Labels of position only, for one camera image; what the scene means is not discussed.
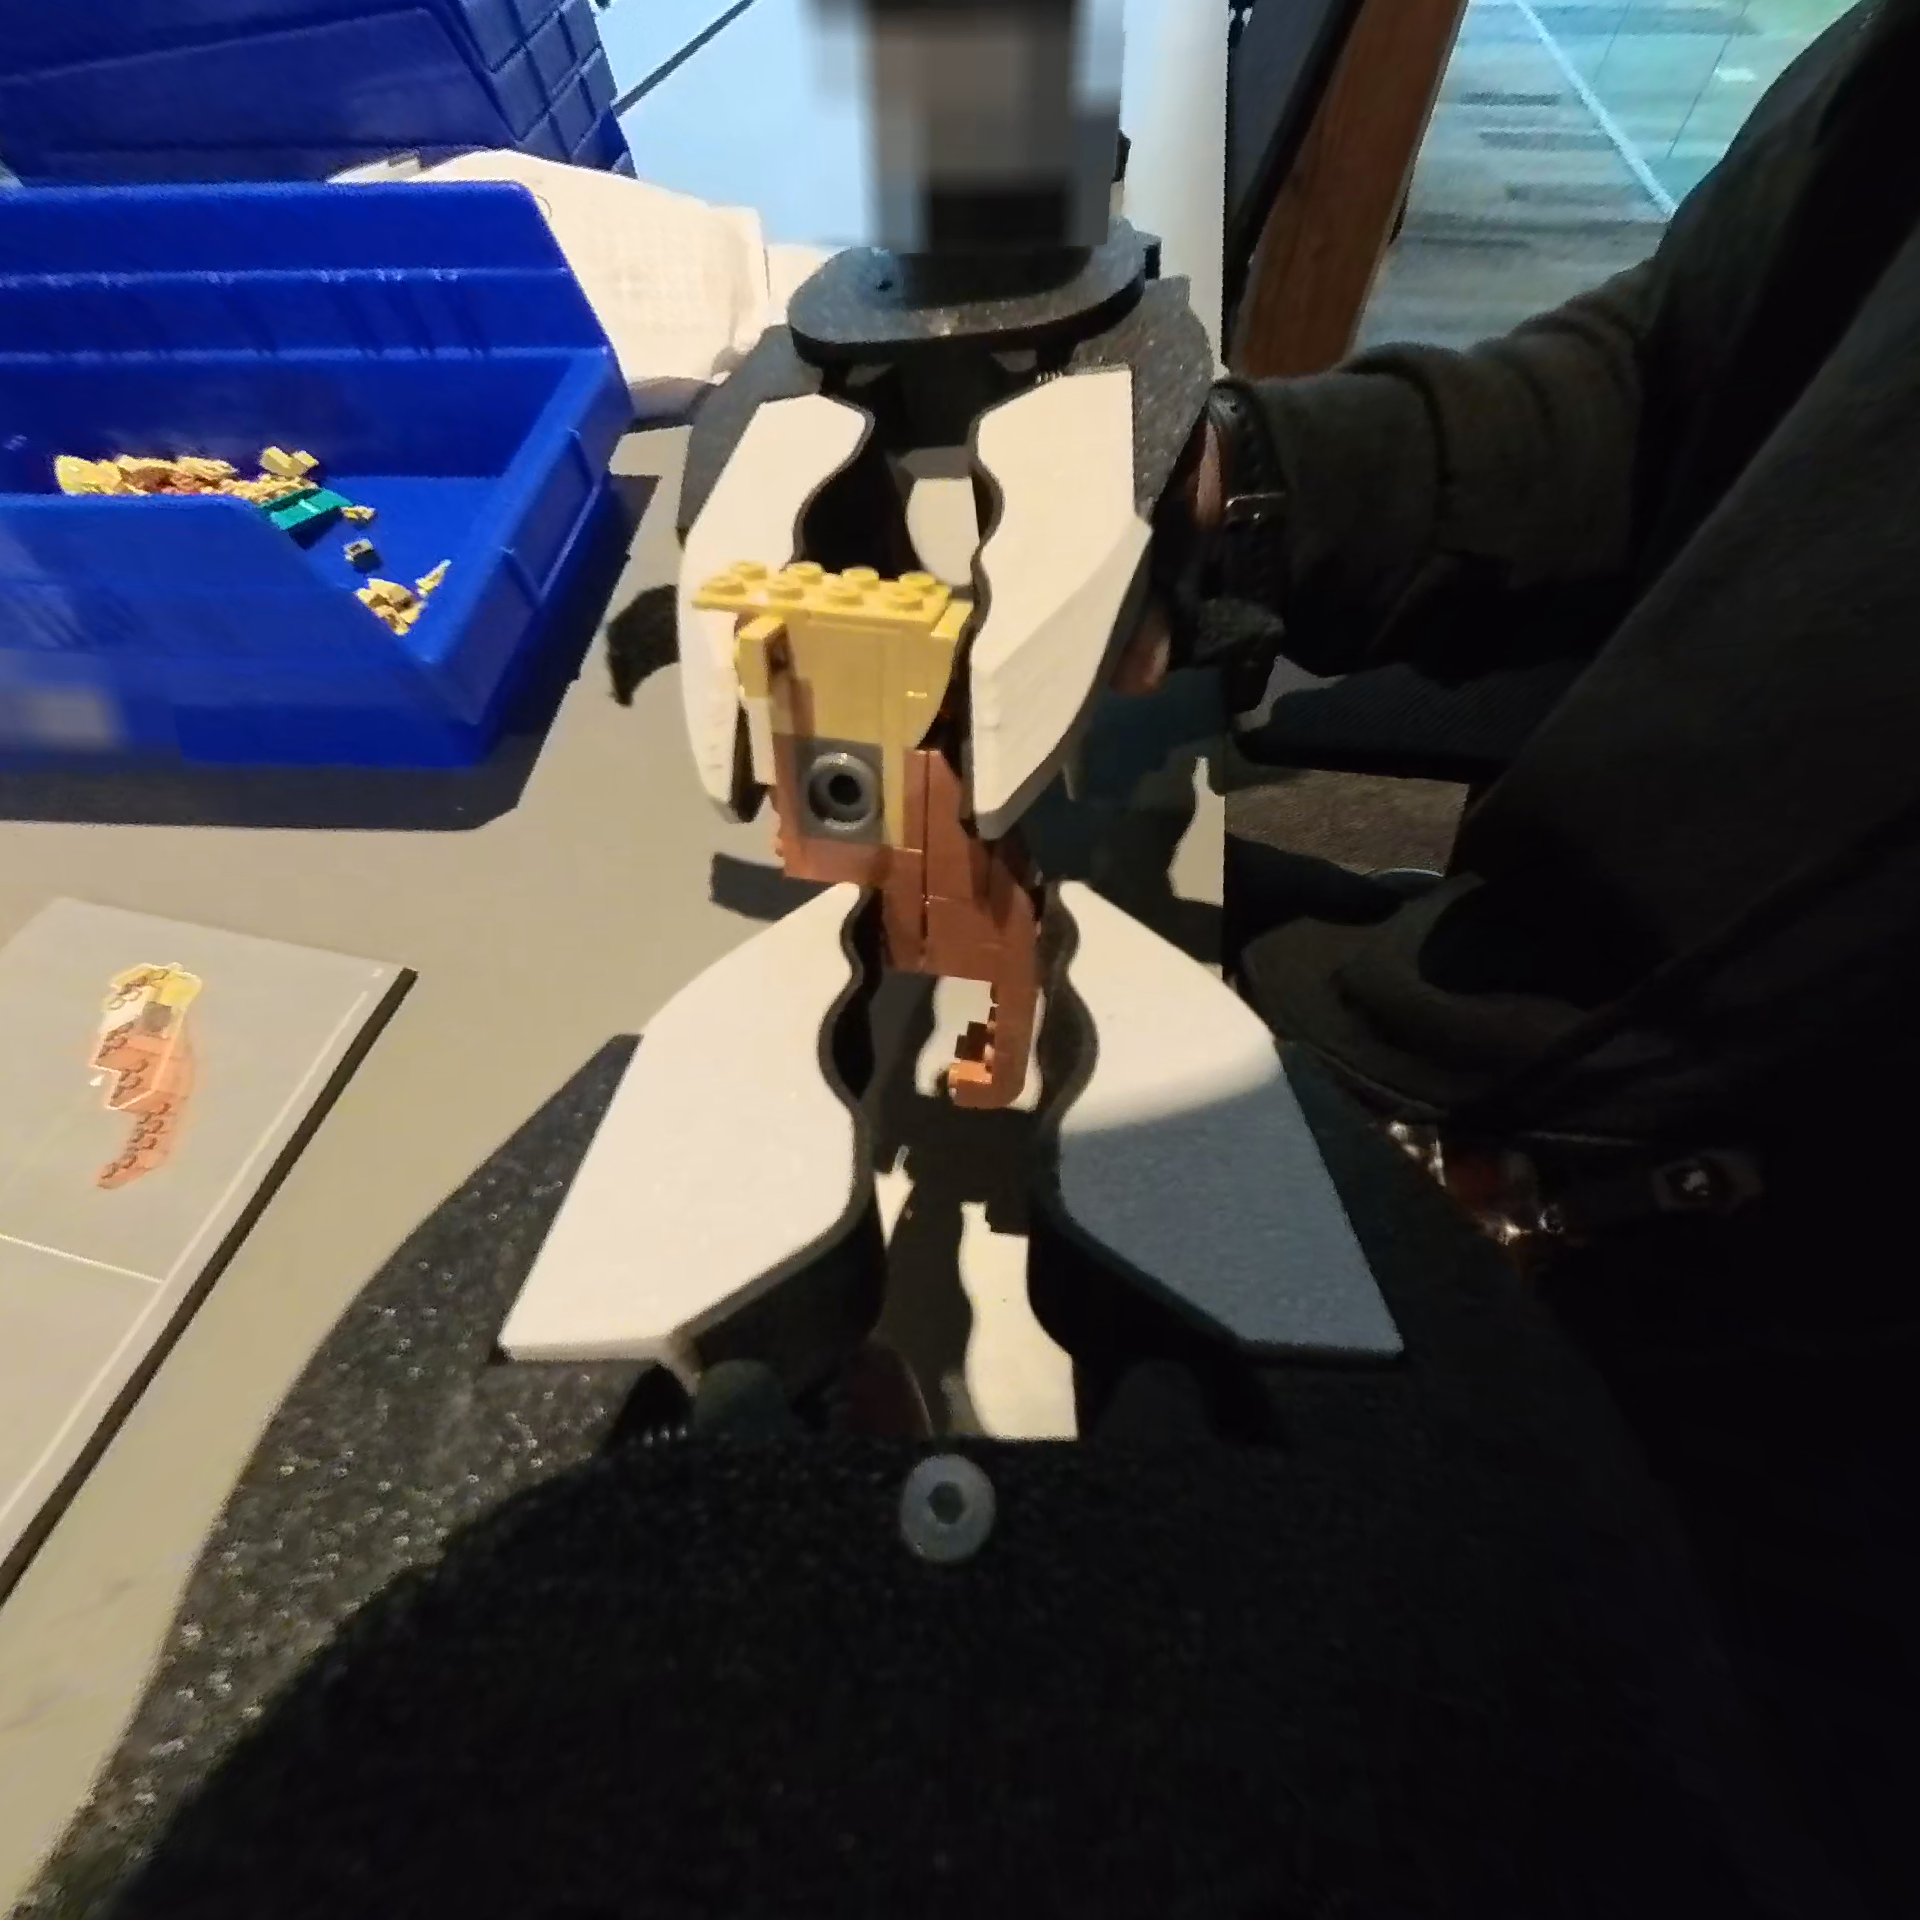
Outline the person's right forearm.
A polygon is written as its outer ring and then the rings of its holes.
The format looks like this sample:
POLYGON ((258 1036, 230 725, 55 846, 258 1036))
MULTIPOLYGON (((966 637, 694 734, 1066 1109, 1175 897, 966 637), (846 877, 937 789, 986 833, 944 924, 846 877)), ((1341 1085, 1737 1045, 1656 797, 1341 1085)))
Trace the person's right forearm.
POLYGON ((1250 385, 1289 504, 1235 562, 1286 659, 1482 670, 1647 574, 1709 472, 1764 281, 1761 254, 1681 242, 1474 348, 1250 385))

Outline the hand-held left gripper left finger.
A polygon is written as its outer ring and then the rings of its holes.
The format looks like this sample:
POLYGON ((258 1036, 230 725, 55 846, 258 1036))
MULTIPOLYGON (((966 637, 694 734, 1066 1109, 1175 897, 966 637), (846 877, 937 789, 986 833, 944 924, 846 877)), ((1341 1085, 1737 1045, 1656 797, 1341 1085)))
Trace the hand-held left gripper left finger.
POLYGON ((646 1023, 498 1327, 514 1363, 700 1363, 872 1202, 831 1058, 869 896, 831 884, 646 1023))

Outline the stack of blue bins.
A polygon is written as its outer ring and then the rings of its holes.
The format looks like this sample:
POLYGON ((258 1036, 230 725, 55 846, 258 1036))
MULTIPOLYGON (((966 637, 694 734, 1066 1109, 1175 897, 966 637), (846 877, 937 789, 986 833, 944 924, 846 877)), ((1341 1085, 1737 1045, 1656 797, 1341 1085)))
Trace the stack of blue bins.
POLYGON ((6 1, 22 183, 330 179, 504 150, 632 174, 586 1, 6 1))

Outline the grey instruction booklet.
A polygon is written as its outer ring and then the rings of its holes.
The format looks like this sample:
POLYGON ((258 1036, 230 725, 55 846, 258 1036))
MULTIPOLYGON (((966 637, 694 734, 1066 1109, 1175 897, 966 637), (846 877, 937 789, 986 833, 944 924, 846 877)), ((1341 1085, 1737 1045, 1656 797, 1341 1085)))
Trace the grey instruction booklet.
POLYGON ((5 940, 6 1589, 414 980, 72 897, 5 940))

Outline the tan and brown brick figure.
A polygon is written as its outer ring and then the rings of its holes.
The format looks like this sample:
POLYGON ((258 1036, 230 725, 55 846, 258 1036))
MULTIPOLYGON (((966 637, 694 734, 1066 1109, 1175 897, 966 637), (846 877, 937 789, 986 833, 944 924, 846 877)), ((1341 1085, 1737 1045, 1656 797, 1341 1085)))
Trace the tan and brown brick figure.
POLYGON ((971 813, 959 665, 973 602, 926 571, 734 562, 691 610, 733 678, 781 872, 862 889, 887 969, 986 986, 942 1085, 961 1108, 1012 1108, 1043 1006, 1045 886, 1018 833, 982 836, 971 813))

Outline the grey desk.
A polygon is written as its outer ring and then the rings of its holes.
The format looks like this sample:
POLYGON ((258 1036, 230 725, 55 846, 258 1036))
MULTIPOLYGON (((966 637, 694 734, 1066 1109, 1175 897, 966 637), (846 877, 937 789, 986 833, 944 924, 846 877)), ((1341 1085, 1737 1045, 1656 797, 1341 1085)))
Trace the grey desk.
POLYGON ((105 1915, 365 1604, 627 1434, 632 1365, 495 1360, 497 1329, 632 1036, 798 899, 642 672, 687 443, 616 445, 589 662, 487 765, 5 797, 6 940, 81 899, 413 972, 5 1597, 5 1915, 105 1915))

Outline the black wristwatch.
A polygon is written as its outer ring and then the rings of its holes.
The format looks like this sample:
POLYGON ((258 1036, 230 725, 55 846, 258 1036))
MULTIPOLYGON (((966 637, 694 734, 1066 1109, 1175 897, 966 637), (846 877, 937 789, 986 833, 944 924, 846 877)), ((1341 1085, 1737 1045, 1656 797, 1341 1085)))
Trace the black wristwatch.
POLYGON ((1235 378, 1213 383, 1204 413, 1196 519, 1206 532, 1278 521, 1289 506, 1260 397, 1235 378))

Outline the pile of loose yellow bricks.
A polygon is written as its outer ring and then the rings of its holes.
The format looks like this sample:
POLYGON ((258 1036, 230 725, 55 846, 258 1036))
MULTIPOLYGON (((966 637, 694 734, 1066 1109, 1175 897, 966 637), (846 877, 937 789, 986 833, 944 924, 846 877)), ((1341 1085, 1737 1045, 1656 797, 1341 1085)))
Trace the pile of loose yellow bricks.
MULTIPOLYGON (((333 487, 317 454, 304 447, 270 443, 260 449, 253 470, 206 454, 132 454, 89 457, 59 452, 53 457, 56 490, 66 497, 119 500, 230 500, 246 504, 269 521, 258 501, 308 486, 333 487)), ((413 577, 386 571, 382 547, 370 538, 377 507, 351 497, 354 512, 324 533, 342 532, 342 556, 354 575, 352 595, 390 631, 406 635, 423 611, 445 587, 454 562, 439 564, 413 577)))

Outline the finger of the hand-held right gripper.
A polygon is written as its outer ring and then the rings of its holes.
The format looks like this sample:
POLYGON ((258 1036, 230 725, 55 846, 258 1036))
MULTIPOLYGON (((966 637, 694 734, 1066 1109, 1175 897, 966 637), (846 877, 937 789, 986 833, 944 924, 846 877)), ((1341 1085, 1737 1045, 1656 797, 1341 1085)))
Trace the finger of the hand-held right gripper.
POLYGON ((1062 371, 973 424, 988 496, 973 562, 966 777, 973 825, 1009 836, 1107 681, 1148 552, 1129 366, 1062 371))
POLYGON ((737 614, 700 610, 699 590, 734 568, 776 571, 802 556, 804 515, 875 432, 872 416, 833 396, 757 407, 684 533, 680 559, 680 690, 697 777, 728 820, 757 817, 775 783, 772 696, 742 683, 737 614))

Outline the wooden post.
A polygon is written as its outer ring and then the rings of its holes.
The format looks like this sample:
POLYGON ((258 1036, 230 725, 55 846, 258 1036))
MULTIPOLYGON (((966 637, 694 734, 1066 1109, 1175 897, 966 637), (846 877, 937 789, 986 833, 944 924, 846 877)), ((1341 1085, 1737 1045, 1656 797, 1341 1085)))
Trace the wooden post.
POLYGON ((1259 3, 1228 80, 1235 371, 1354 348, 1457 50, 1465 1, 1259 3))

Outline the blue plastic bin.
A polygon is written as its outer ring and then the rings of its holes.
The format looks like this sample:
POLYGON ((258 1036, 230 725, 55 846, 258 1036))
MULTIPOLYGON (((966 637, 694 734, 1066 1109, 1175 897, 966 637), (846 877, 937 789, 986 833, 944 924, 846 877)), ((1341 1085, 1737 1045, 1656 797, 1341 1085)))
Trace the blue plastic bin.
POLYGON ((517 181, 15 187, 3 224, 5 761, 458 765, 612 529, 629 383, 517 181), (317 457, 354 529, 79 496, 62 456, 317 457))

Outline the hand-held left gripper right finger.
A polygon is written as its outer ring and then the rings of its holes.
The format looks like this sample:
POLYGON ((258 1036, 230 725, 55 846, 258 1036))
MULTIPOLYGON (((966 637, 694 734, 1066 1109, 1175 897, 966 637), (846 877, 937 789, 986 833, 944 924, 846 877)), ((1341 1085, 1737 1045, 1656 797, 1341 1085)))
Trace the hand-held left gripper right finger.
POLYGON ((1046 916, 1035 1221, 1259 1360, 1405 1337, 1278 1039, 1211 965, 1083 879, 1046 916))

